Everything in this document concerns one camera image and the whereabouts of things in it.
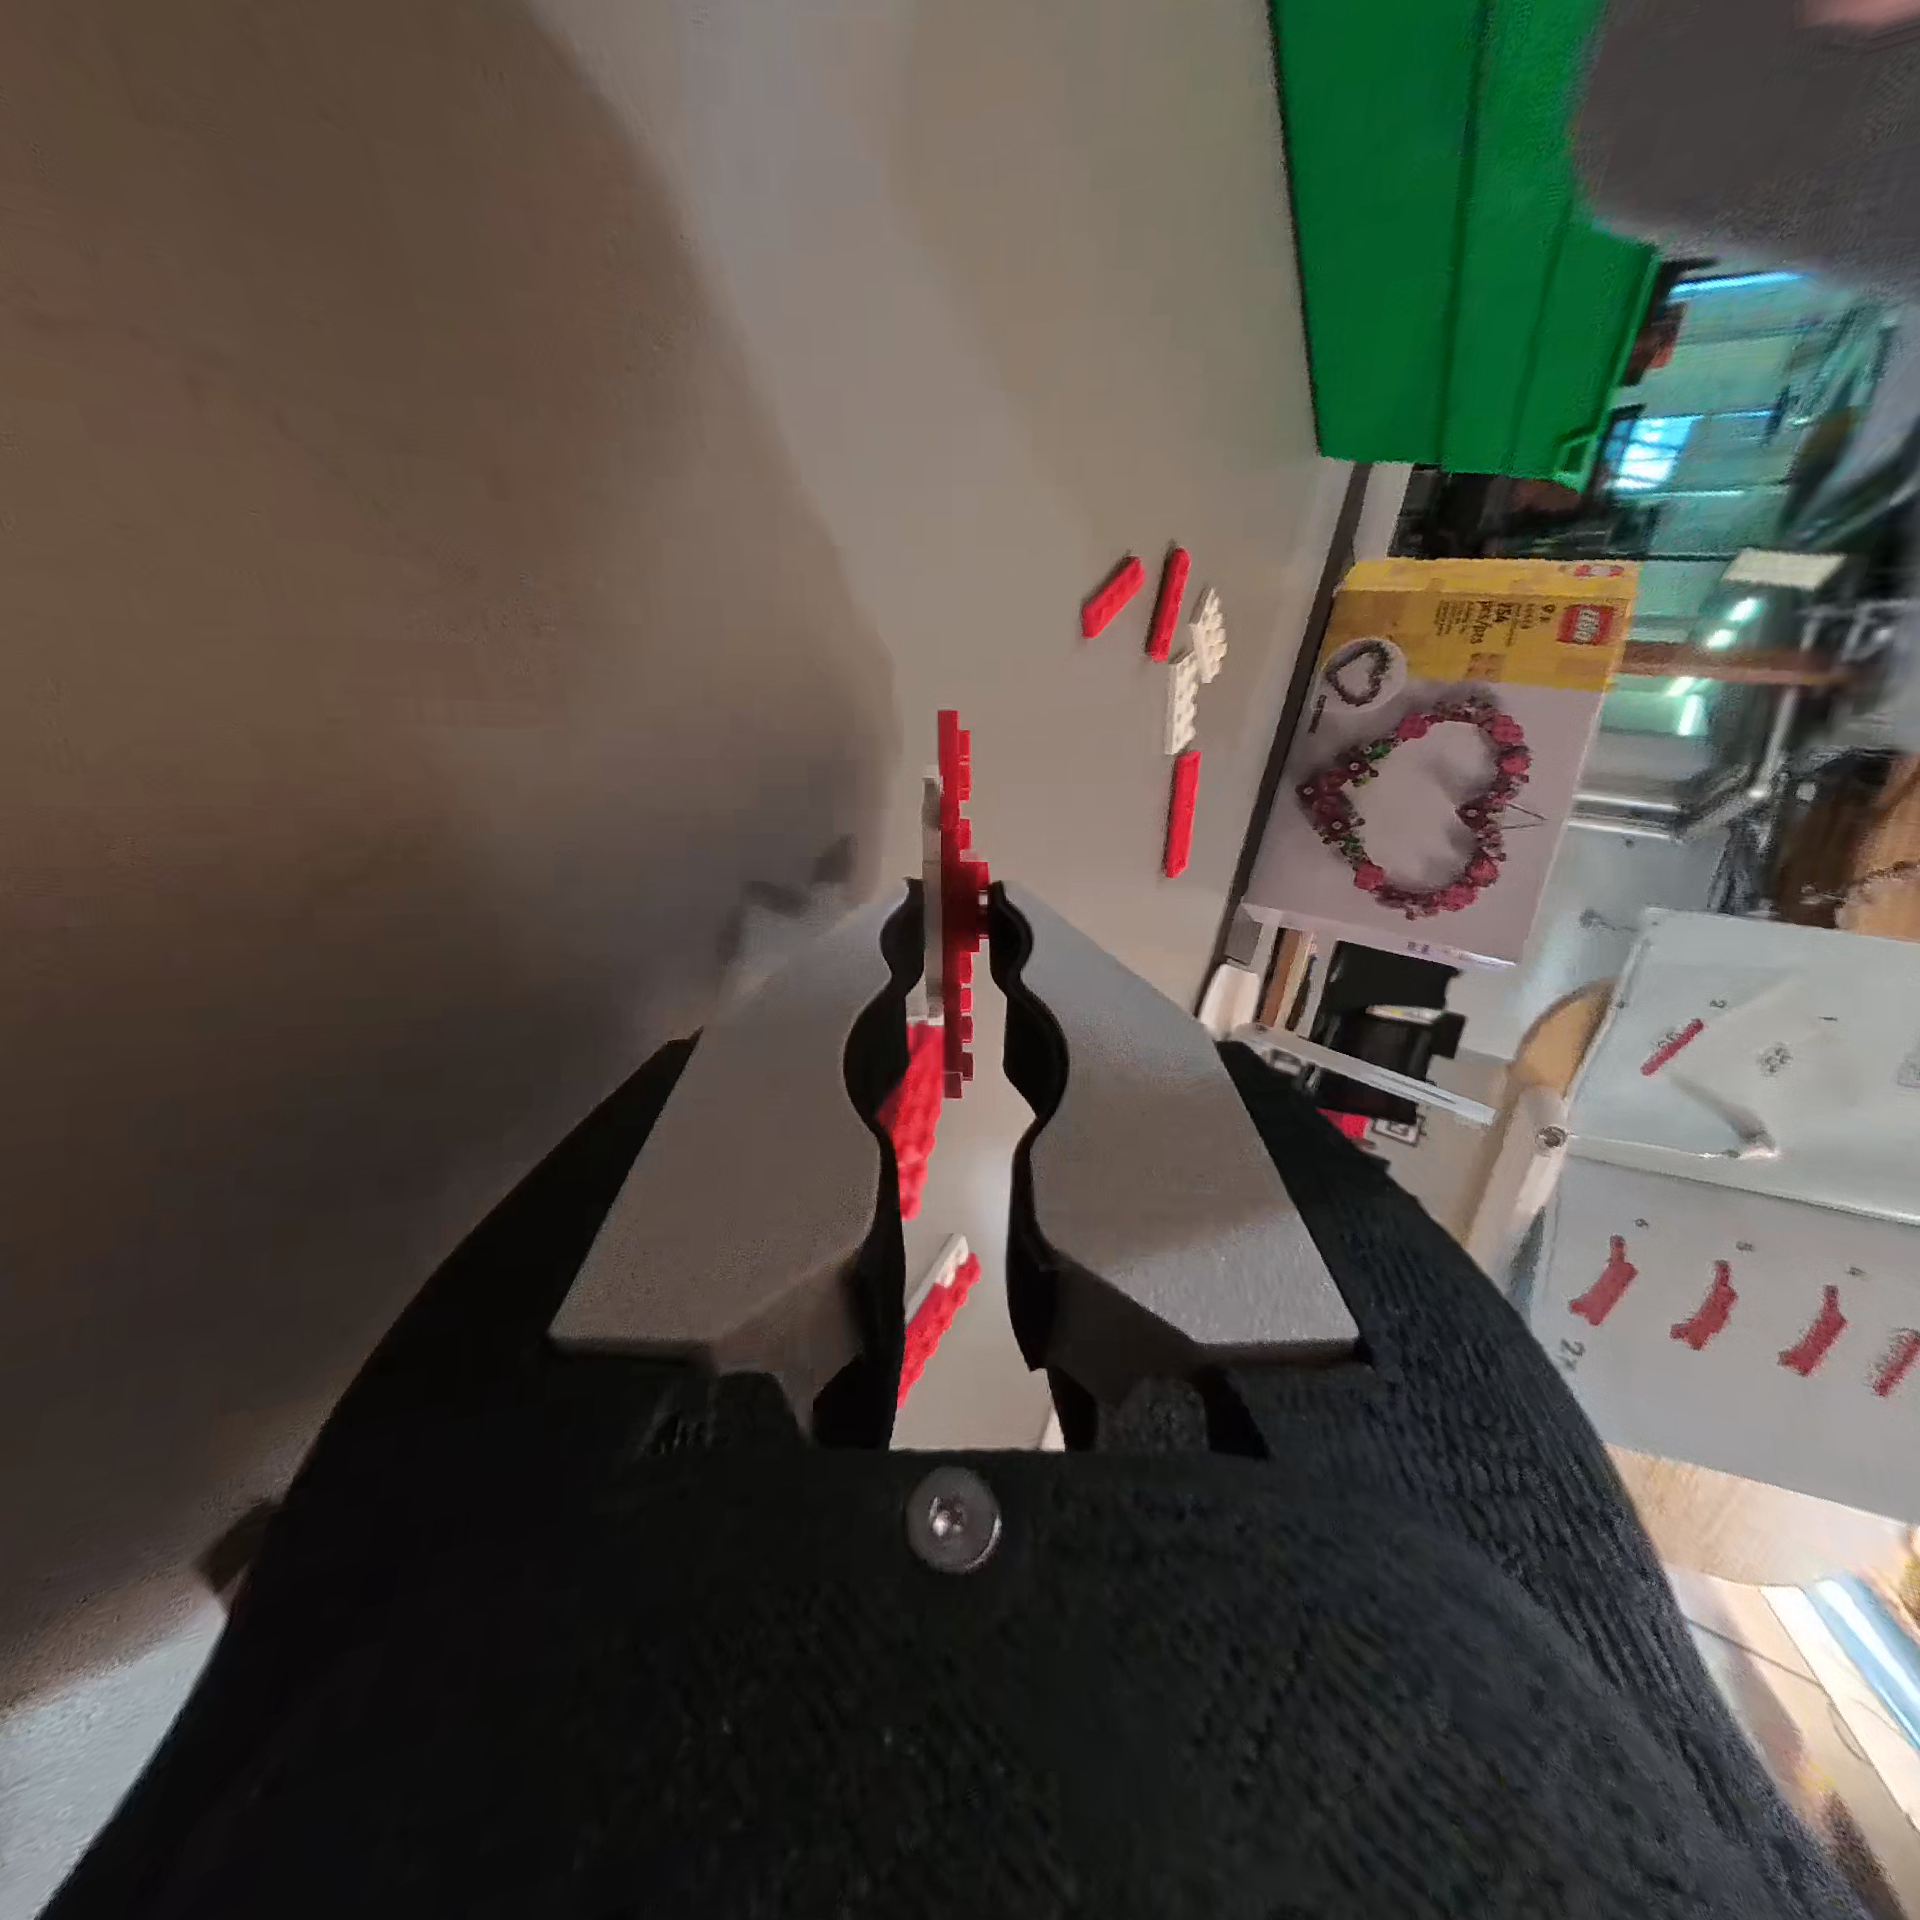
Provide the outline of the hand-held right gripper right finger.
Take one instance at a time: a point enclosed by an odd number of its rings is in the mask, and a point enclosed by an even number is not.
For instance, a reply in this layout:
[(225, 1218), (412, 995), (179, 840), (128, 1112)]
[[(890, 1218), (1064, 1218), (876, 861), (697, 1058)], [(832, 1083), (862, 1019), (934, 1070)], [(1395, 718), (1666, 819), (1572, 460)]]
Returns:
[(1005, 1307), (1067, 1452), (1141, 1394), (1237, 1452), (1249, 1375), (1344, 1374), (1360, 1327), (1209, 1031), (1034, 892), (988, 892), (1014, 1148)]

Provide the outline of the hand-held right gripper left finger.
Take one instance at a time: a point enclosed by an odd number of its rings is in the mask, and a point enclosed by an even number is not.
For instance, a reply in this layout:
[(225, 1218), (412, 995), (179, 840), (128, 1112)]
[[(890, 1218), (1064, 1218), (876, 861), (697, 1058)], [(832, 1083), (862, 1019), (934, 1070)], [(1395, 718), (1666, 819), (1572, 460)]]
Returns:
[(816, 1442), (884, 1448), (906, 1343), (899, 1168), (923, 888), (906, 880), (692, 1042), (548, 1324), (565, 1352), (768, 1375)]

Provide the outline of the red and white lego assembly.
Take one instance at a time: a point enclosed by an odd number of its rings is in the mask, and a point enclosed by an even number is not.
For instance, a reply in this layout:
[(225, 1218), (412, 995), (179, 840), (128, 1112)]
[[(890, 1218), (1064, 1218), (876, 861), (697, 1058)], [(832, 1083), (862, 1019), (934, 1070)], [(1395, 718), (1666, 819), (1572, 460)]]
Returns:
[[(881, 1107), (897, 1155), (904, 1223), (921, 1213), (945, 1109), (973, 1078), (973, 976), (986, 940), (989, 867), (973, 852), (971, 735), (957, 710), (938, 712), (934, 767), (921, 798), (923, 1014), (906, 1022), (906, 1070)], [(904, 1357), (897, 1408), (906, 1408), (928, 1363), (953, 1331), (980, 1276), (964, 1234), (945, 1240), (904, 1296)]]

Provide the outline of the yellow and white lego box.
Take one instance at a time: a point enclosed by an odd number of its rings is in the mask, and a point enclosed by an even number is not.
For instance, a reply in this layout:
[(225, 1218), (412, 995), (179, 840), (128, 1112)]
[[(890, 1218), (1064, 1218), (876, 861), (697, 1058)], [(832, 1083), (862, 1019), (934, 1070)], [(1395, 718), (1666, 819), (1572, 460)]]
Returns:
[(1640, 582), (1628, 560), (1354, 564), (1241, 904), (1346, 943), (1515, 966)]

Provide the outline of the white instruction booklet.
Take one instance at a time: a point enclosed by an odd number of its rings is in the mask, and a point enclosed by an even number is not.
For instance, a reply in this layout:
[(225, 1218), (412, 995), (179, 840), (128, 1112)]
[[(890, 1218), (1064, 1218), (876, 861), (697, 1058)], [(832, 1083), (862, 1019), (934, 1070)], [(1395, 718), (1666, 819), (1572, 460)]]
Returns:
[(1651, 910), (1529, 1326), (1604, 1442), (1915, 1522), (1918, 947)]

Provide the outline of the green plastic crate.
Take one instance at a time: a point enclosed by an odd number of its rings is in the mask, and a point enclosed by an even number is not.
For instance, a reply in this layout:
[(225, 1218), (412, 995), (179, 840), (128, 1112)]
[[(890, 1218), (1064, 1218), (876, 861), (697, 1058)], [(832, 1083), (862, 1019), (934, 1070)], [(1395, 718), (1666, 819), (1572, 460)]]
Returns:
[(1588, 483), (1660, 267), (1572, 165), (1601, 13), (1268, 7), (1326, 458)]

